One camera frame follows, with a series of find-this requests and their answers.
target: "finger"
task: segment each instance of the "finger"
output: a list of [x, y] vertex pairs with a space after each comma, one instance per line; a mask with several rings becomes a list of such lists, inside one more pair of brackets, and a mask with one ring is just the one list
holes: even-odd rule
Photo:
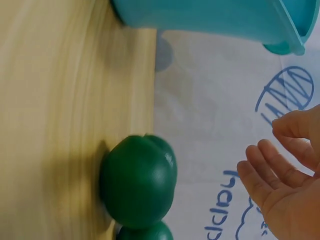
[[311, 178], [311, 176], [297, 170], [289, 163], [269, 140], [261, 140], [258, 143], [258, 148], [274, 173], [289, 187], [301, 187]]
[[277, 135], [309, 139], [320, 160], [320, 104], [307, 111], [292, 111], [272, 122]]
[[310, 110], [292, 111], [274, 120], [272, 128], [277, 135], [296, 139], [310, 139], [309, 127], [311, 117]]
[[259, 176], [269, 184], [274, 190], [285, 187], [279, 178], [272, 172], [270, 166], [267, 164], [264, 156], [257, 146], [248, 146], [245, 151], [248, 161], [251, 163]]
[[259, 176], [249, 161], [239, 162], [237, 171], [250, 197], [262, 209], [273, 189]]
[[290, 152], [303, 166], [316, 171], [319, 160], [310, 142], [303, 139], [286, 137], [273, 133], [282, 146]]

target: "palm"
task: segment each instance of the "palm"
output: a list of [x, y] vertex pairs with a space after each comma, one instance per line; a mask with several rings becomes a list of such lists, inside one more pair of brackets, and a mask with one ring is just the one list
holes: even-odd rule
[[[316, 170], [319, 161], [309, 143], [276, 137], [299, 162]], [[320, 179], [297, 170], [268, 140], [249, 146], [246, 156], [248, 161], [244, 163], [247, 166], [239, 165], [239, 174], [250, 196], [261, 208], [269, 229], [280, 240], [305, 239], [300, 233], [308, 226], [305, 219], [314, 214], [309, 209], [319, 208]], [[253, 184], [256, 175], [263, 181]]]
[[308, 224], [305, 219], [310, 217], [310, 209], [316, 209], [320, 199], [315, 194], [320, 189], [320, 181], [310, 177], [308, 184], [302, 187], [282, 187], [274, 191], [265, 201], [263, 216], [270, 230], [280, 240], [301, 240], [306, 237], [301, 234]]

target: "blue drawing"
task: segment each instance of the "blue drawing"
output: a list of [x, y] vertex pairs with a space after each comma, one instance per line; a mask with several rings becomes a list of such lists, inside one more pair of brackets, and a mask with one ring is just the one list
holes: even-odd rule
[[275, 237], [270, 234], [268, 224], [266, 224], [259, 207], [256, 206], [250, 197], [248, 198], [248, 203], [248, 207], [241, 216], [240, 225], [235, 232], [235, 240], [248, 239], [248, 234], [252, 235], [250, 239], [274, 240]]
[[174, 51], [170, 43], [162, 37], [164, 30], [156, 34], [155, 72], [166, 70], [173, 63]]
[[304, 110], [312, 100], [314, 90], [314, 81], [309, 72], [299, 66], [287, 67], [264, 87], [256, 103], [255, 112], [264, 106], [260, 114], [271, 125], [273, 119], [288, 112]]
[[245, 225], [246, 215], [250, 211], [250, 209], [252, 209], [253, 207], [254, 207], [254, 205], [252, 203], [251, 197], [249, 197], [249, 206], [246, 208], [246, 210], [244, 210], [244, 212], [241, 216], [241, 223], [235, 232], [235, 240], [239, 240], [239, 232], [240, 232], [241, 228]]

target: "blue handwritten letters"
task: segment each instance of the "blue handwritten letters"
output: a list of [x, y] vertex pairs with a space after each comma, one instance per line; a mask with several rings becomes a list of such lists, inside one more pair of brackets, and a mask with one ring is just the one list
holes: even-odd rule
[[233, 198], [231, 190], [236, 184], [236, 178], [239, 178], [236, 171], [226, 170], [223, 175], [229, 177], [229, 183], [220, 185], [223, 189], [217, 195], [215, 207], [210, 209], [212, 224], [204, 228], [207, 231], [207, 240], [218, 240], [222, 236], [223, 224], [228, 218], [228, 207]]
[[262, 118], [271, 125], [293, 110], [304, 110], [314, 95], [314, 81], [307, 70], [290, 66], [277, 73], [264, 87], [255, 106]]

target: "hand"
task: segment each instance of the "hand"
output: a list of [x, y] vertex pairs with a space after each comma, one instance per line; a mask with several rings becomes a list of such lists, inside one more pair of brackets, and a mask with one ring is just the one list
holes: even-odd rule
[[273, 134], [302, 165], [302, 173], [268, 140], [246, 149], [238, 174], [279, 240], [320, 239], [320, 105], [273, 121]]

